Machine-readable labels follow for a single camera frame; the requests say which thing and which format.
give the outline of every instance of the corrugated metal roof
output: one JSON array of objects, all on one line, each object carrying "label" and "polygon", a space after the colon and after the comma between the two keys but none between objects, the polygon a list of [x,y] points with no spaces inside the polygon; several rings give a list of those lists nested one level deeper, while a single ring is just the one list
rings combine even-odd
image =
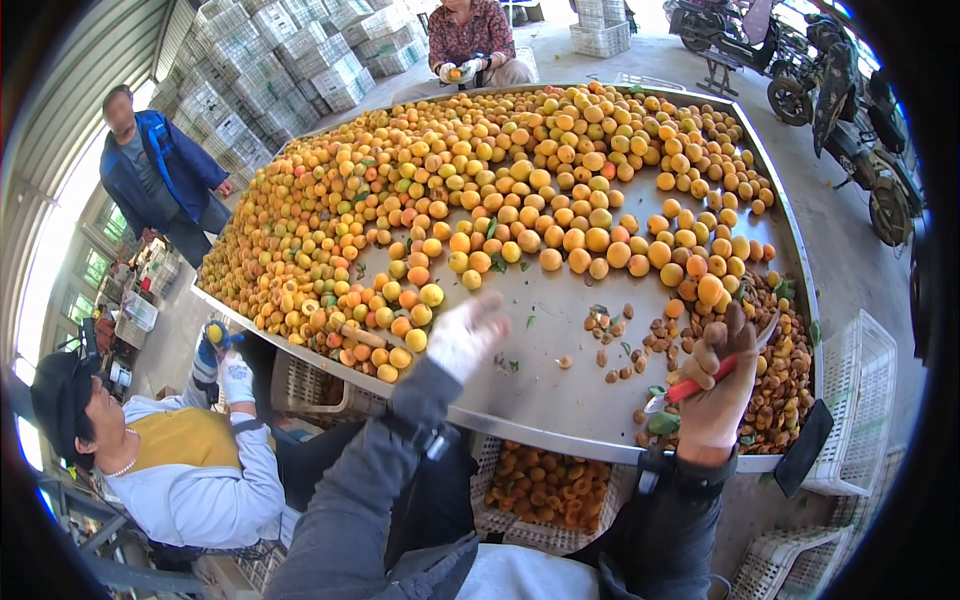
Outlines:
[{"label": "corrugated metal roof", "polygon": [[117,84],[132,88],[151,74],[165,18],[176,0],[101,0],[65,41],[32,107],[3,190],[4,264],[0,280],[0,360],[9,361],[30,256],[70,166],[103,126],[101,101]]},{"label": "corrugated metal roof", "polygon": [[166,33],[163,35],[163,43],[160,46],[160,54],[156,61],[155,77],[158,82],[162,82],[170,73],[170,67],[173,66],[174,57],[183,39],[186,38],[186,32],[190,29],[190,24],[197,14],[197,9],[190,6],[188,0],[177,0],[173,12],[170,15],[170,21],[167,22]]}]

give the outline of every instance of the white pants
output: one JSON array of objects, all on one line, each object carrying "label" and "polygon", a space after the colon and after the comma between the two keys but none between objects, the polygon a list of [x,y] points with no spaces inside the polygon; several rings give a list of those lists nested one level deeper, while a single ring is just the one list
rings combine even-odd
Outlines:
[{"label": "white pants", "polygon": [[[530,65],[523,60],[508,60],[500,68],[484,75],[484,87],[503,87],[506,85],[535,84],[537,77]],[[474,89],[473,82],[467,89]],[[406,104],[421,98],[453,95],[459,93],[457,85],[440,85],[439,79],[408,85],[394,94],[394,104]]]}]

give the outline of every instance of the yellow vest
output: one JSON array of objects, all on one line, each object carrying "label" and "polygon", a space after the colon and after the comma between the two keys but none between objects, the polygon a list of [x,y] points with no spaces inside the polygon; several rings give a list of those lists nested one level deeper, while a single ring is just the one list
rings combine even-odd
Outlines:
[{"label": "yellow vest", "polygon": [[[127,425],[140,436],[136,462],[127,473],[163,465],[240,466],[239,449],[229,417],[189,407],[155,413]],[[276,452],[272,436],[267,436]]]}]

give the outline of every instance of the gray pants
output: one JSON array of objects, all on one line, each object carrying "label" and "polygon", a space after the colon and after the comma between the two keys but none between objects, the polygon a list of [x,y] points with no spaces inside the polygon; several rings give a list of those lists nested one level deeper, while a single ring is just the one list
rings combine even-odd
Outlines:
[{"label": "gray pants", "polygon": [[206,239],[204,232],[209,231],[213,235],[220,235],[227,226],[229,218],[229,209],[211,194],[210,204],[200,215],[197,223],[194,223],[181,208],[170,220],[167,225],[169,229],[164,236],[194,269],[198,269],[204,264],[204,256],[210,252],[210,241]]},{"label": "gray pants", "polygon": [[[505,85],[535,84],[537,77],[530,65],[523,60],[508,60],[498,69],[487,73],[484,77],[484,87],[503,87]],[[475,89],[473,82],[467,85],[468,89]],[[406,104],[421,98],[432,96],[449,96],[458,93],[457,85],[440,86],[439,79],[432,79],[419,84],[408,85],[394,94],[394,104]]]}]

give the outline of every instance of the phone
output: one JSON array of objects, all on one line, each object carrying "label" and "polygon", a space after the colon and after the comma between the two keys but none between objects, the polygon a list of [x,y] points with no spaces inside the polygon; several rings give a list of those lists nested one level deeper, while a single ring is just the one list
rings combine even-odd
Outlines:
[{"label": "phone", "polygon": [[824,448],[831,429],[833,415],[826,404],[818,399],[806,416],[800,437],[774,469],[774,479],[786,497],[792,498],[800,489],[800,484],[804,482],[813,462],[820,455],[820,450]]}]

